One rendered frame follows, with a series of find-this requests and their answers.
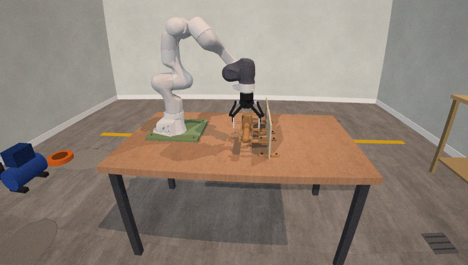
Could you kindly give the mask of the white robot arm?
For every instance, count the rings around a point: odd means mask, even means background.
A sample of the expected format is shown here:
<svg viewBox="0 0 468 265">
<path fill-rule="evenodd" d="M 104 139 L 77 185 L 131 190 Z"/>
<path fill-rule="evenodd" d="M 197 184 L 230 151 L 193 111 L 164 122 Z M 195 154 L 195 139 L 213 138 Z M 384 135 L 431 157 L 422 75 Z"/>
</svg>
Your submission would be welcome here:
<svg viewBox="0 0 468 265">
<path fill-rule="evenodd" d="M 255 90 L 255 64 L 251 59 L 237 60 L 229 49 L 222 43 L 210 25 L 201 17 L 191 20 L 171 18 L 166 22 L 166 32 L 161 36 L 162 63 L 173 72 L 159 73 L 151 79 L 152 88 L 164 99 L 166 111 L 153 133 L 175 136 L 187 131 L 184 124 L 184 110 L 181 97 L 172 93 L 173 90 L 190 88 L 193 78 L 181 64 L 179 42 L 192 36 L 196 42 L 207 51 L 218 54 L 226 66 L 222 70 L 223 78 L 228 82 L 239 81 L 233 89 L 244 94 Z M 180 37 L 180 38 L 179 38 Z"/>
</svg>

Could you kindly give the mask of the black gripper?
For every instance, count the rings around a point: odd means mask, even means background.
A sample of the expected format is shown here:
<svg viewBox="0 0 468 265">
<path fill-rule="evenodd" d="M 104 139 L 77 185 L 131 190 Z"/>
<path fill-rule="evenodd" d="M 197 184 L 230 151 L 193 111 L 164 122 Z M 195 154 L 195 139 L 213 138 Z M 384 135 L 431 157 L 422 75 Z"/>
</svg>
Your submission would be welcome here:
<svg viewBox="0 0 468 265">
<path fill-rule="evenodd" d="M 240 107 L 232 114 L 233 110 L 235 109 L 236 107 L 236 104 L 240 104 Z M 260 113 L 258 113 L 258 111 L 254 108 L 253 104 L 256 104 Z M 249 109 L 251 108 L 258 116 L 258 128 L 260 127 L 260 122 L 261 122 L 261 117 L 264 117 L 264 113 L 259 105 L 259 101 L 253 101 L 253 93 L 250 93 L 250 94 L 244 94 L 244 93 L 240 93 L 240 101 L 238 100 L 235 100 L 235 103 L 229 113 L 229 116 L 232 117 L 232 122 L 233 122 L 233 128 L 235 128 L 235 115 L 242 109 Z"/>
</svg>

